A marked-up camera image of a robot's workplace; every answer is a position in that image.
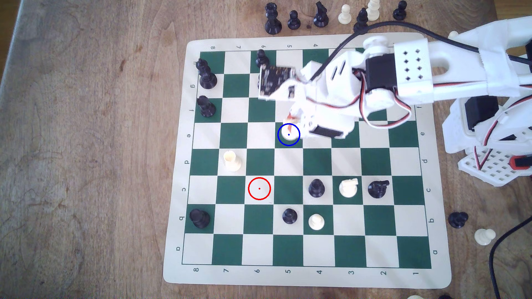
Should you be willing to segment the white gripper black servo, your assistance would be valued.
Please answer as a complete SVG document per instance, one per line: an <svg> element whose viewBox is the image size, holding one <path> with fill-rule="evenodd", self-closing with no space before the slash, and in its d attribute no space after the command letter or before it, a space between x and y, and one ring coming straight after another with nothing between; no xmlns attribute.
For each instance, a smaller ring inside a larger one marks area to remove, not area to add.
<svg viewBox="0 0 532 299"><path fill-rule="evenodd" d="M300 108L290 108L289 122L296 124L301 138L325 136L345 138L359 119L358 96L316 97L307 96L303 102L303 118Z"/></svg>

